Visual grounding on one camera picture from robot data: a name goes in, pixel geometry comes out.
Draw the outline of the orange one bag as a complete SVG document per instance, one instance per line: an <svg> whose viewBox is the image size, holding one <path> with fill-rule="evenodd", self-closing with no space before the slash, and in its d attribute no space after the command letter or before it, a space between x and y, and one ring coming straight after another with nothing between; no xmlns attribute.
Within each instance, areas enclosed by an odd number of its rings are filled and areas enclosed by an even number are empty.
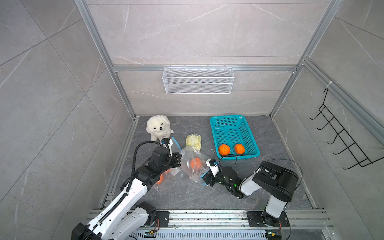
<svg viewBox="0 0 384 240"><path fill-rule="evenodd" d="M199 174L200 171L203 169L201 159L195 158L195 159L191 160L190 168L191 168L192 174Z"/></svg>

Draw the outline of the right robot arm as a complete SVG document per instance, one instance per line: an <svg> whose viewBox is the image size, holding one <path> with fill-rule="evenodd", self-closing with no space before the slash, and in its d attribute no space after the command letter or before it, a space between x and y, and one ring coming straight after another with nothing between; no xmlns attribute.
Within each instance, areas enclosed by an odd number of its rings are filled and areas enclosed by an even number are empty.
<svg viewBox="0 0 384 240"><path fill-rule="evenodd" d="M207 160L206 164L210 170L201 175L206 185L220 184L238 199L249 197L261 189L270 194L268 203L261 213L247 212L251 227L260 224L276 228L290 225L283 211L292 201L294 192L301 183L301 179L295 172L269 161L263 161L254 173L241 179L234 168L229 166L222 168L215 159Z"/></svg>

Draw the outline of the orange two bag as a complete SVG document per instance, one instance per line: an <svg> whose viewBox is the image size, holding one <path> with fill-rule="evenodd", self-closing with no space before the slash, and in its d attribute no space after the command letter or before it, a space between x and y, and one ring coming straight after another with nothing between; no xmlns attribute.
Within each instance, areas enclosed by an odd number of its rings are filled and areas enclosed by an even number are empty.
<svg viewBox="0 0 384 240"><path fill-rule="evenodd" d="M236 144L234 149L237 155L243 155L246 151L245 147L242 144Z"/></svg>

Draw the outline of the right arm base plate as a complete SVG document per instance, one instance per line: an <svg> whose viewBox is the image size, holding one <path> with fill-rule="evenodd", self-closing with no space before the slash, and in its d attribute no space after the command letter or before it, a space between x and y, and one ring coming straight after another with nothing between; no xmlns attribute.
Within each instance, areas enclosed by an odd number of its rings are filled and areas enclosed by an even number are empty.
<svg viewBox="0 0 384 240"><path fill-rule="evenodd" d="M265 211L247 211L247 219L251 228L287 228L290 223L285 212L282 212L278 218L274 218Z"/></svg>

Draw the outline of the orange three bag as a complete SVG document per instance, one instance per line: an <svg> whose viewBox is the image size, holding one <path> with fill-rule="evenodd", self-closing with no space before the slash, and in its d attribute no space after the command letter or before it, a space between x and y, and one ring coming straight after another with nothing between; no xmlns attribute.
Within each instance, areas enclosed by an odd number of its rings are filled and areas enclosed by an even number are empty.
<svg viewBox="0 0 384 240"><path fill-rule="evenodd" d="M220 145L218 150L220 157L228 156L231 153L231 148L225 144Z"/></svg>

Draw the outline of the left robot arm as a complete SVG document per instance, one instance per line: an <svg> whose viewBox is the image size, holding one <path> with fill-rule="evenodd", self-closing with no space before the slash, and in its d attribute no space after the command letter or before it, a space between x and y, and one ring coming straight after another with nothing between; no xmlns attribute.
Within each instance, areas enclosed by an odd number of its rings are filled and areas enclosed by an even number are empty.
<svg viewBox="0 0 384 240"><path fill-rule="evenodd" d="M142 166L132 167L129 181L120 194L88 224L79 223L74 227L73 240L124 240L140 227L159 229L156 208L138 201L160 181L163 173L181 166L182 155L172 151L170 139L156 144L151 157Z"/></svg>

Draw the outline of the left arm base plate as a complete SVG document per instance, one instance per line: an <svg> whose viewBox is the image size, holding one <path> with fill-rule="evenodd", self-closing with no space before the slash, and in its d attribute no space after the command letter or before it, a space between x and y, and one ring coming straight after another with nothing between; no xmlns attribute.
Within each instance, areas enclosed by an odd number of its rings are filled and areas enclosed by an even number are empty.
<svg viewBox="0 0 384 240"><path fill-rule="evenodd" d="M170 212L169 211L156 211L149 214L147 222L144 224L144 227L151 228L167 228L170 221Z"/></svg>

